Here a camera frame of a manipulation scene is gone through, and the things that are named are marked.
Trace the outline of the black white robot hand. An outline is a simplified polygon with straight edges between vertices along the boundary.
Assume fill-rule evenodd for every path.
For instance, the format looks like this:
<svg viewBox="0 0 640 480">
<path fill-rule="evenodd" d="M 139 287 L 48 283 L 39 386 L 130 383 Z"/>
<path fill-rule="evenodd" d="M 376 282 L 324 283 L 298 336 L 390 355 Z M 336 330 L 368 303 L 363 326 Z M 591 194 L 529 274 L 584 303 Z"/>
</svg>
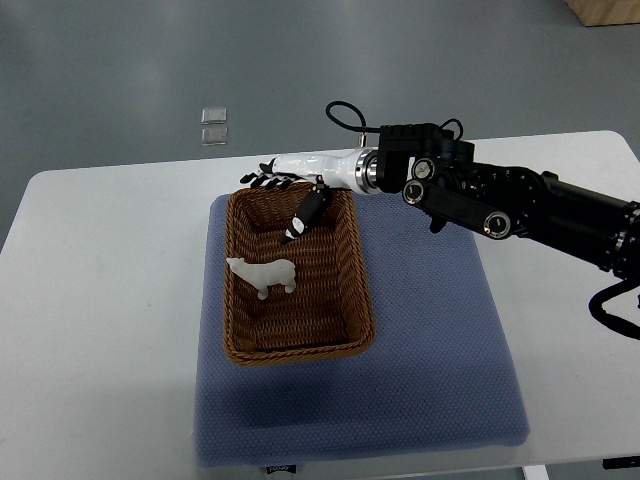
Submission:
<svg viewBox="0 0 640 480">
<path fill-rule="evenodd" d="M 337 190 L 376 194 L 377 151 L 361 147 L 347 155 L 284 154 L 261 163 L 244 175 L 240 183 L 251 188 L 282 190 L 294 183 L 311 185 L 297 208 L 280 243 L 291 243 L 312 230 L 328 210 Z"/>
</svg>

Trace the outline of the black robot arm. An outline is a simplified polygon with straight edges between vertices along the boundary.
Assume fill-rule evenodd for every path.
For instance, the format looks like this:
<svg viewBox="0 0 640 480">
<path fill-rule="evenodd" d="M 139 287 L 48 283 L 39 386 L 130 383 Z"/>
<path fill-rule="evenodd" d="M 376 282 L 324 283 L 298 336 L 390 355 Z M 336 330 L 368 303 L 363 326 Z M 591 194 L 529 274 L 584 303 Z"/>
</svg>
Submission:
<svg viewBox="0 0 640 480">
<path fill-rule="evenodd" d="M 638 325 L 607 312 L 606 302 L 639 285 L 639 205 L 580 188 L 552 172 L 478 163 L 459 120 L 441 124 L 350 126 L 378 135 L 376 153 L 357 168 L 365 185 L 399 193 L 431 219 L 430 230 L 453 223 L 494 240 L 526 238 L 612 273 L 618 283 L 589 301 L 591 316 L 622 336 Z"/>
</svg>

